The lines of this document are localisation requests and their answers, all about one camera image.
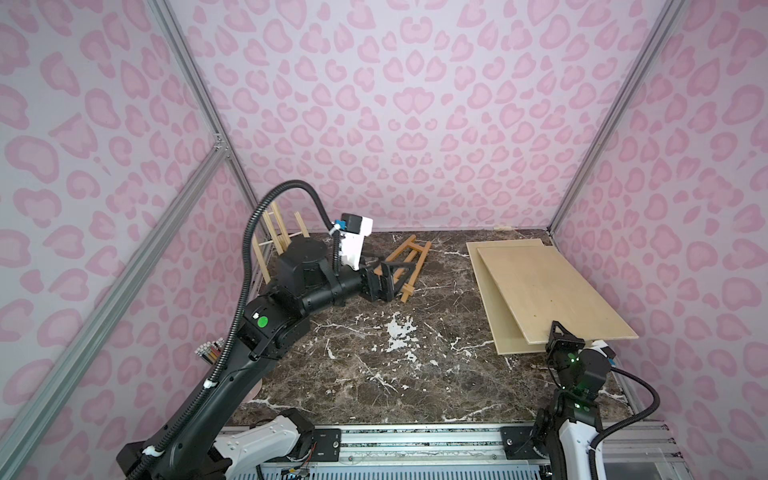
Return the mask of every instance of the wooden stool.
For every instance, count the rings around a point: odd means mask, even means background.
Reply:
[[[411,278],[406,282],[405,285],[402,286],[402,297],[400,298],[400,301],[403,303],[408,301],[408,298],[413,295],[414,293],[414,285],[416,283],[416,278],[419,276],[419,272],[422,270],[422,266],[424,266],[424,262],[427,260],[427,253],[429,252],[429,249],[432,247],[432,242],[427,242],[426,245],[423,247],[421,245],[418,245],[417,243],[413,243],[413,240],[416,239],[416,235],[411,235],[400,244],[399,247],[395,249],[394,252],[392,252],[388,257],[386,257],[387,262],[393,261],[395,258],[399,257],[401,253],[406,251],[406,248],[410,248],[411,251],[408,252],[408,255],[406,256],[405,261],[406,262],[412,262],[413,259],[416,257],[417,253],[421,253],[419,255],[419,259],[416,261],[416,267],[413,269],[413,272],[411,273]],[[397,280],[402,276],[402,274],[406,271],[404,268],[398,268],[395,271],[395,274],[392,276],[392,282],[397,284]],[[382,267],[378,266],[373,271],[376,275],[382,274]]]

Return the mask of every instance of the metal extrusion bar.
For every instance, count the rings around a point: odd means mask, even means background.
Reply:
[[[174,57],[176,57],[179,68],[190,85],[192,94],[200,105],[201,113],[205,117],[212,132],[216,135],[216,138],[220,143],[220,148],[227,152],[227,162],[229,162],[232,167],[232,171],[237,178],[237,183],[240,185],[240,189],[248,199],[250,208],[255,209],[258,204],[256,194],[250,186],[243,165],[240,163],[234,149],[231,147],[232,142],[219,118],[219,114],[216,112],[210,94],[205,88],[203,76],[200,74],[200,71],[197,69],[197,64],[192,58],[189,45],[187,45],[187,40],[184,38],[184,33],[176,18],[176,14],[174,14],[174,10],[168,4],[167,0],[148,0],[148,3],[157,19],[157,23],[165,34],[165,38],[170,45]]]
[[[687,6],[688,0],[667,0],[661,9],[659,17],[651,28],[648,38],[646,38],[640,53],[637,55],[632,69],[627,75],[627,80],[621,85],[621,89],[616,96],[616,100],[611,105],[611,109],[595,135],[584,160],[581,162],[571,184],[563,196],[558,210],[552,217],[552,223],[549,225],[549,233],[554,237],[558,229],[562,226],[563,220],[568,215],[568,211],[576,201],[581,188],[586,183],[590,172],[597,164],[605,144],[616,130],[621,121],[624,112],[629,107],[632,98],[637,89],[640,88],[646,73],[650,70],[656,57],[661,53],[662,48],[667,43],[667,39],[672,35],[678,19],[682,18]]]
[[[35,451],[48,427],[109,339],[114,327],[150,276],[168,244],[205,191],[225,153],[212,150],[141,243],[109,293],[24,405],[0,445],[0,478],[15,478]]]
[[[264,466],[264,480],[283,480],[281,467]],[[542,480],[538,465],[313,465],[314,480]],[[257,473],[233,480],[258,480]]]
[[[546,465],[548,460],[533,455],[507,460],[502,444],[502,427],[530,429],[531,422],[514,424],[432,424],[432,425],[335,425],[340,428],[338,462],[325,467],[397,465]],[[225,427],[222,433],[247,427]],[[639,422],[609,436],[604,443],[607,463],[682,462],[680,447],[662,422]]]

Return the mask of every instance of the cable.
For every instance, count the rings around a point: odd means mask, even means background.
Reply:
[[[649,416],[651,413],[655,412],[656,409],[659,408],[659,404],[661,403],[658,392],[654,389],[654,387],[650,386],[650,384],[645,380],[641,379],[638,376],[632,375],[629,372],[625,372],[622,369],[618,369],[615,366],[611,367],[611,371],[614,373],[618,373],[619,375],[623,375],[641,384],[654,397],[654,401],[650,404],[648,408],[646,408],[642,412],[632,415],[628,419],[624,419],[624,420],[621,420],[620,422],[614,423],[607,429],[598,433],[592,439],[592,442],[589,444],[589,473],[592,477],[592,480],[600,480],[598,478],[598,464],[597,464],[597,461],[595,460],[595,449],[598,447],[598,445],[600,445],[600,442],[602,442],[605,439],[605,437],[609,436],[610,434],[615,433],[626,426],[632,425],[635,422],[639,422],[640,420]]]
[[[318,196],[317,192],[312,187],[312,185],[308,184],[304,180],[288,180],[282,182],[280,185],[277,185],[272,190],[267,192],[264,197],[262,197],[261,201],[256,206],[256,209],[250,215],[248,224],[246,225],[245,231],[243,232],[243,288],[240,290],[240,298],[237,301],[237,308],[235,309],[235,315],[232,319],[232,326],[230,327],[230,331],[227,334],[227,340],[224,343],[221,355],[219,355],[219,358],[216,360],[216,363],[214,364],[214,370],[204,384],[209,385],[211,388],[203,388],[197,393],[192,402],[190,402],[182,414],[179,415],[179,418],[176,420],[176,422],[173,425],[168,426],[168,430],[165,431],[160,441],[157,442],[157,444],[152,445],[154,447],[154,451],[164,452],[165,449],[173,442],[176,435],[178,435],[181,429],[184,428],[187,422],[189,422],[195,413],[197,413],[197,410],[208,398],[212,388],[215,387],[215,385],[218,383],[219,376],[227,366],[227,361],[230,358],[230,353],[232,352],[232,348],[237,339],[237,330],[240,328],[240,318],[245,314],[245,307],[248,303],[248,298],[250,297],[250,284],[251,280],[253,279],[253,266],[251,263],[250,249],[253,234],[256,231],[256,225],[259,223],[261,216],[264,214],[268,206],[274,202],[279,195],[287,190],[291,190],[292,188],[301,188],[305,190],[309,194],[310,198],[312,198],[312,201],[315,203],[315,207],[317,207],[317,211],[320,214],[320,218],[323,220],[326,229],[330,230],[333,228],[333,223],[331,223],[331,220],[328,218],[326,209],[323,206],[323,203],[320,201],[320,197]],[[338,256],[338,251],[334,252],[334,263],[336,263],[336,258]],[[136,465],[136,468],[134,468],[126,477],[126,480],[139,480],[144,472],[147,471],[147,468],[151,467],[158,458],[160,457],[142,455],[139,464]]]
[[[547,354],[547,361],[545,365],[547,366],[547,371],[549,372],[549,376],[552,378],[552,382],[554,382],[555,386],[558,387],[558,390],[562,390],[563,386],[560,385],[560,382],[558,382],[557,379],[554,377],[554,373],[552,372],[553,368],[550,365],[552,361],[552,352],[554,352],[554,349],[550,350],[550,352]]]

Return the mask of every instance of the wooden dowel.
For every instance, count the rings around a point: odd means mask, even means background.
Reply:
[[[288,236],[288,229],[286,228],[285,222],[283,222],[283,215],[280,214],[280,208],[277,206],[277,202],[272,202],[272,211],[275,213],[277,226],[280,227],[280,240],[283,242],[283,249],[286,249],[290,245],[290,237]]]
[[[293,212],[293,216],[296,217],[296,223],[299,224],[301,234],[304,235],[305,238],[309,238],[310,232],[306,229],[306,225],[304,224],[304,219],[301,217],[301,214],[299,212]]]
[[[264,215],[262,218],[264,219],[264,224],[266,225],[267,231],[270,232],[270,237],[272,237],[272,242],[275,245],[275,250],[277,250],[277,254],[282,255],[283,245],[280,242],[280,237],[277,236],[277,232],[275,231],[275,226],[272,225],[272,219],[270,219],[269,215]]]

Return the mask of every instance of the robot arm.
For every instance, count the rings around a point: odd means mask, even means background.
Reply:
[[[556,372],[552,379],[558,390],[549,407],[538,410],[531,437],[536,449],[548,452],[554,480],[605,480],[602,439],[649,416],[659,406],[653,387],[611,365],[616,354],[604,341],[595,340],[589,348],[585,345],[584,339],[552,322],[547,367]],[[639,382],[651,392],[654,402],[604,430],[596,399],[611,371]]]
[[[359,230],[350,234],[365,236]],[[321,240],[297,237],[291,242],[277,258],[277,272],[266,291],[245,306],[236,341],[218,381],[212,383],[209,372],[155,435],[145,442],[127,444],[120,451],[118,464],[128,478],[231,478],[270,458],[302,458],[307,454],[313,426],[297,411],[281,412],[271,423],[238,435],[218,435],[248,392],[309,332],[311,315],[332,305],[342,306],[357,295],[370,301],[393,300],[408,277],[403,275],[395,285],[393,270],[414,267],[413,263],[379,261],[369,265],[364,259],[358,264],[357,251],[334,272],[326,257],[327,246]],[[381,276],[373,272],[379,264]],[[158,451],[155,445],[175,425],[181,427],[173,441]]]

